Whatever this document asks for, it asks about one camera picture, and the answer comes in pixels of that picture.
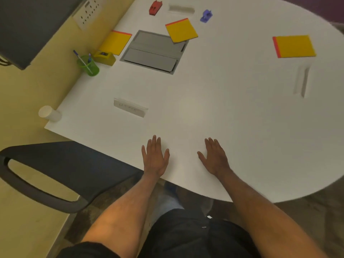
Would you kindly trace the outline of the person's left hand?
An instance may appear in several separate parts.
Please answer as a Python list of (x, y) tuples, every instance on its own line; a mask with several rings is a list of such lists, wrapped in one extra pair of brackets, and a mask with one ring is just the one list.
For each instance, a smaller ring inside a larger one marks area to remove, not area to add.
[(156, 152), (152, 152), (152, 138), (146, 145), (147, 158), (143, 159), (144, 174), (159, 179), (166, 171), (168, 162), (163, 161), (164, 153), (161, 146), (161, 138), (157, 137)]

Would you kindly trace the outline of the person's right hand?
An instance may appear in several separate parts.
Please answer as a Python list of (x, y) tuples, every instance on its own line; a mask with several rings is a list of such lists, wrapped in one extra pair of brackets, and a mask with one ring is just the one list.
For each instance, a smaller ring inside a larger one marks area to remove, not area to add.
[(220, 179), (225, 173), (232, 172), (225, 151), (217, 139), (205, 138), (208, 164), (203, 164), (209, 173)]

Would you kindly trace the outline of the person's left forearm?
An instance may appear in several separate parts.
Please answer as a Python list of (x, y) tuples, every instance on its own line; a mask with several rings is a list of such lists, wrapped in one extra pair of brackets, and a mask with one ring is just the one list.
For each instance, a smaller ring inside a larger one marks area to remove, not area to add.
[(163, 171), (147, 170), (140, 181), (112, 203), (93, 223), (83, 242), (100, 243), (121, 258), (135, 258), (150, 196)]

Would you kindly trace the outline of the person's right forearm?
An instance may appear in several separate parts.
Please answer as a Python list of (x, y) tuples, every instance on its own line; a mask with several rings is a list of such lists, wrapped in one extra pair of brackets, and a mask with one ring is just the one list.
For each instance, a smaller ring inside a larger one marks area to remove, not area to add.
[(291, 217), (230, 168), (219, 169), (215, 176), (228, 192), (263, 258), (329, 258)]

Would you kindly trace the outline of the white table socket slot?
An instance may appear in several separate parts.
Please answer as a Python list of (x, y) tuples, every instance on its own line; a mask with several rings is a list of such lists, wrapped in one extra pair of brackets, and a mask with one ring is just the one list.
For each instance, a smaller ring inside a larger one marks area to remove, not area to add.
[(293, 94), (299, 95), (303, 99), (306, 97), (310, 68), (311, 65), (303, 65), (299, 66), (296, 71)]
[(114, 98), (114, 106), (141, 118), (144, 118), (146, 113), (148, 112), (148, 108), (124, 99)]

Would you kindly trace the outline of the person's grey trouser leg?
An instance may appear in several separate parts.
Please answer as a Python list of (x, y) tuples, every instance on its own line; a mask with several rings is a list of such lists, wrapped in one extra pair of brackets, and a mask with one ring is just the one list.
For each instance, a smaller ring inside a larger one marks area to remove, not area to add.
[(149, 228), (151, 229), (162, 215), (174, 209), (184, 209), (184, 207), (180, 203), (176, 191), (171, 191), (169, 188), (164, 187), (163, 190), (158, 193), (151, 214)]

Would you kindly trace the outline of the black office chair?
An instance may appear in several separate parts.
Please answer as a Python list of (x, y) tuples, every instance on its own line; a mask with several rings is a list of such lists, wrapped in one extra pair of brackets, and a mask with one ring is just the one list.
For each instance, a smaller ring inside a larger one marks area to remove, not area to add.
[[(29, 184), (8, 166), (15, 160), (77, 193), (76, 201), (51, 195)], [(123, 181), (140, 178), (143, 170), (74, 141), (28, 144), (0, 151), (0, 178), (24, 196), (67, 214), (77, 213)]]

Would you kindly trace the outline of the person's black shirt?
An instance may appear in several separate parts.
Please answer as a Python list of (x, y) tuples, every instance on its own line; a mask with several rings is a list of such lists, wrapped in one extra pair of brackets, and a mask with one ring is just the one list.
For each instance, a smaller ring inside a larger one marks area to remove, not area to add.
[[(185, 209), (162, 215), (152, 226), (138, 258), (261, 258), (242, 227)], [(80, 242), (56, 258), (121, 258), (100, 243)]]

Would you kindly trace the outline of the yellow tape dispenser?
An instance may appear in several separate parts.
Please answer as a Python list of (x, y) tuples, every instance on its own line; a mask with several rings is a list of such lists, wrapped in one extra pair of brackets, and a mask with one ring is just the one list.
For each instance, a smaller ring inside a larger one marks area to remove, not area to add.
[(116, 58), (111, 52), (96, 51), (92, 57), (95, 62), (108, 66), (113, 66), (116, 62)]

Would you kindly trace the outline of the white paper cup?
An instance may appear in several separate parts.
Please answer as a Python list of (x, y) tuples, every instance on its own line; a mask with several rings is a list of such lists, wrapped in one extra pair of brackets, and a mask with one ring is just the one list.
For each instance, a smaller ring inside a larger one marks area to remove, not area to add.
[(51, 122), (60, 121), (62, 118), (62, 114), (56, 110), (54, 110), (51, 106), (43, 106), (38, 111), (38, 116), (49, 120)]

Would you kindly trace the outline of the yellow notepad with red edge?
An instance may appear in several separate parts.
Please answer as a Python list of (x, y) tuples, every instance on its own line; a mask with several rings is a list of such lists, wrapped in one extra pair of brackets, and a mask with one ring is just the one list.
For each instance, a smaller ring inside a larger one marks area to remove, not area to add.
[(272, 37), (278, 58), (315, 57), (309, 35), (291, 35)]
[(165, 25), (173, 43), (181, 43), (198, 38), (198, 34), (192, 26), (189, 18), (174, 21)]
[(125, 46), (127, 45), (128, 41), (132, 37), (130, 33), (124, 33), (116, 30), (112, 30), (103, 43), (98, 48), (99, 51), (112, 53), (113, 55), (119, 56)]

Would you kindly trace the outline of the red stapler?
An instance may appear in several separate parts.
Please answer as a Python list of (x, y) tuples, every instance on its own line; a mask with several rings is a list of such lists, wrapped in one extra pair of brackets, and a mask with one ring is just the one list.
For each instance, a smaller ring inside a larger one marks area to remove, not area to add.
[(149, 15), (155, 16), (162, 7), (162, 1), (155, 0), (149, 8)]

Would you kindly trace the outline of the purple stapler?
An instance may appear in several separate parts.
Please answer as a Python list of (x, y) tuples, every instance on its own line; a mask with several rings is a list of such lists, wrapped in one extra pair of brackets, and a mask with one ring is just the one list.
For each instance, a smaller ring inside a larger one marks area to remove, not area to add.
[(200, 18), (200, 21), (203, 23), (207, 23), (212, 16), (213, 16), (213, 14), (212, 14), (211, 10), (206, 9), (203, 12), (202, 17)]

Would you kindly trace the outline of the white wall socket panel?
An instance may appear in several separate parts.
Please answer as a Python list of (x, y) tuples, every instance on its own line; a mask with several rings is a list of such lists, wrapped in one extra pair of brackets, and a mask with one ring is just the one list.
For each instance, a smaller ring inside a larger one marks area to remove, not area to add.
[(79, 29), (85, 31), (97, 18), (107, 0), (85, 0), (72, 15)]

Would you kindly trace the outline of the black wall monitor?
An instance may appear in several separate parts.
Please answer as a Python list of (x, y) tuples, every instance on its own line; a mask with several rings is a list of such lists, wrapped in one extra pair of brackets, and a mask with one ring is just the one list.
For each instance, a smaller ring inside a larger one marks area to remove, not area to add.
[(26, 69), (84, 0), (0, 0), (0, 66)]

